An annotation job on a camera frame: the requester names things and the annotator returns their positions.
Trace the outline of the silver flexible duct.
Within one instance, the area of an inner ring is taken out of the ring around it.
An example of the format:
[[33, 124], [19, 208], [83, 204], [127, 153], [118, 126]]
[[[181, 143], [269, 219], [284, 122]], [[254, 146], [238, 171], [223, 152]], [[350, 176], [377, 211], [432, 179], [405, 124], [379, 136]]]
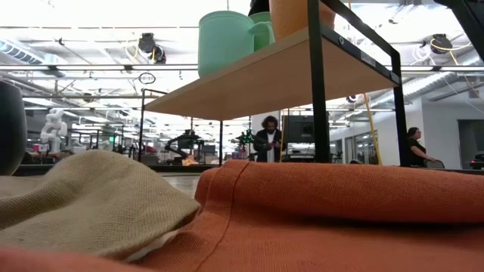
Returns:
[[464, 82], [465, 79], [479, 78], [480, 83], [484, 84], [484, 72], [482, 73], [455, 73], [439, 72], [430, 76], [411, 79], [402, 85], [404, 102], [410, 102], [415, 98], [421, 97], [440, 88], [449, 88], [456, 82]]

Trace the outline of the person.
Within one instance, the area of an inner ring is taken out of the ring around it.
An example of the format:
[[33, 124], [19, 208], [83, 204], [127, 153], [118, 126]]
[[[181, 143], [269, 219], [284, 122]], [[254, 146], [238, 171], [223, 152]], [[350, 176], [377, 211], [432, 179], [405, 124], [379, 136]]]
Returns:
[[278, 128], [278, 120], [267, 116], [262, 122], [262, 130], [256, 133], [253, 143], [256, 151], [256, 162], [280, 162], [281, 153], [285, 150], [282, 143], [282, 131]]
[[425, 167], [425, 161], [435, 162], [436, 159], [427, 155], [427, 149], [419, 142], [421, 130], [417, 127], [410, 127], [407, 132], [408, 139], [408, 164], [410, 166]]

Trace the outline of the wooden shelf with black frame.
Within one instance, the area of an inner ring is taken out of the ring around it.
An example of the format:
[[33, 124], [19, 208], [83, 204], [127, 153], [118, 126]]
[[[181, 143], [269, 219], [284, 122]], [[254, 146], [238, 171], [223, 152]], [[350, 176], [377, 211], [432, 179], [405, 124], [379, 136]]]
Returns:
[[[318, 5], [328, 6], [387, 53], [386, 68], [332, 29]], [[315, 161], [330, 161], [326, 101], [391, 88], [399, 158], [405, 158], [406, 120], [399, 52], [340, 0], [308, 0], [309, 23], [241, 60], [142, 105], [143, 111], [226, 121], [311, 104]]]

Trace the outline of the ceiling light strip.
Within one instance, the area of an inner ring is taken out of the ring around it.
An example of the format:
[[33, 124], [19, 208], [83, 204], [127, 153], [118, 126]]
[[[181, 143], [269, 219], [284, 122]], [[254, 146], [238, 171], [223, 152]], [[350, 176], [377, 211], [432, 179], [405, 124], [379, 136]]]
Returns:
[[403, 73], [409, 72], [484, 72], [484, 66], [402, 66]]
[[121, 65], [121, 64], [86, 64], [86, 65], [0, 65], [0, 71], [171, 71], [197, 70], [196, 64], [162, 65]]

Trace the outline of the sage green cup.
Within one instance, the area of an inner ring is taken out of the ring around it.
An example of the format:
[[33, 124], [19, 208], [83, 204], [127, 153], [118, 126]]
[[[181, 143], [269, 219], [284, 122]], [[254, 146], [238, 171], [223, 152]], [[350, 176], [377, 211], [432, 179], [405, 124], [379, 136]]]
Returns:
[[258, 51], [272, 44], [275, 41], [275, 37], [270, 13], [266, 11], [252, 14], [250, 15], [250, 19], [254, 22], [254, 26], [250, 30], [254, 35], [254, 51]]

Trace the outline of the black mug with yellow inside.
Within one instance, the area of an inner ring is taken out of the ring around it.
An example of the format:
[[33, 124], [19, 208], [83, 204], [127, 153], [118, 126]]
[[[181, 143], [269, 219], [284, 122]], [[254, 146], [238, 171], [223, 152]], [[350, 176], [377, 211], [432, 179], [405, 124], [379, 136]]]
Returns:
[[20, 90], [0, 82], [0, 175], [12, 175], [23, 160], [26, 114]]

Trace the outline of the beige cloth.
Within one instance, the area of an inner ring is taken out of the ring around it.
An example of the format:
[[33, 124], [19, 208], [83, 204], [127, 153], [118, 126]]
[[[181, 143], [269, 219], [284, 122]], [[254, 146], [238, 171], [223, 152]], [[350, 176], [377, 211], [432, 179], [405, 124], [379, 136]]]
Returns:
[[134, 261], [162, 247], [199, 207], [146, 165], [88, 151], [44, 175], [0, 176], [0, 246]]

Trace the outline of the light turquoise mug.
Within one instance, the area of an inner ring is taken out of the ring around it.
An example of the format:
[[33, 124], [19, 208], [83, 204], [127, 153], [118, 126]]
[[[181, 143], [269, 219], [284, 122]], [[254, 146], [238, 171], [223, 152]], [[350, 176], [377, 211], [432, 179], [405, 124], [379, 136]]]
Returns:
[[270, 21], [256, 23], [235, 11], [206, 14], [199, 21], [198, 76], [206, 77], [255, 53], [257, 38], [265, 45], [275, 42]]

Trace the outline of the ceiling air duct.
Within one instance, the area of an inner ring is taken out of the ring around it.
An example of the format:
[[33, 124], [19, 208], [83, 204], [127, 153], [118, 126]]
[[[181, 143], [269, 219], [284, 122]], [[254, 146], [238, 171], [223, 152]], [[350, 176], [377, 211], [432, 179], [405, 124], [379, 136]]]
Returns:
[[0, 53], [6, 54], [30, 65], [40, 65], [45, 62], [45, 60], [39, 55], [36, 55], [25, 48], [22, 48], [4, 39], [0, 39]]

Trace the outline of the black monitor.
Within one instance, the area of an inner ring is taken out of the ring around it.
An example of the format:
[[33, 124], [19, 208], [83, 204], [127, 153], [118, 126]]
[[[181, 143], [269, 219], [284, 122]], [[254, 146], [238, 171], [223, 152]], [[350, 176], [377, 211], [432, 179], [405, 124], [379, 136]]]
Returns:
[[313, 116], [283, 116], [281, 139], [285, 144], [313, 144], [315, 127]]

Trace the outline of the orange cloth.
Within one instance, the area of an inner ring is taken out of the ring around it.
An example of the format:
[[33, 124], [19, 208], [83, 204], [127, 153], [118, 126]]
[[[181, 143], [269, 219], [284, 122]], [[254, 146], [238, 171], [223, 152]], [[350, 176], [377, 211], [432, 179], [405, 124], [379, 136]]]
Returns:
[[0, 250], [0, 272], [484, 272], [484, 176], [231, 160], [197, 217], [134, 264]]

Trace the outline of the small orange cup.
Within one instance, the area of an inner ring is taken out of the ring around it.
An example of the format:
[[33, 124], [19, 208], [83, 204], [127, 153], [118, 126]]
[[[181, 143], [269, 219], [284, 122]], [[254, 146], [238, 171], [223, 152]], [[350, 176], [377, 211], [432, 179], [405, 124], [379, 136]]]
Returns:
[[[320, 23], [334, 28], [336, 13], [316, 0]], [[275, 41], [294, 34], [308, 26], [308, 0], [268, 0]]]

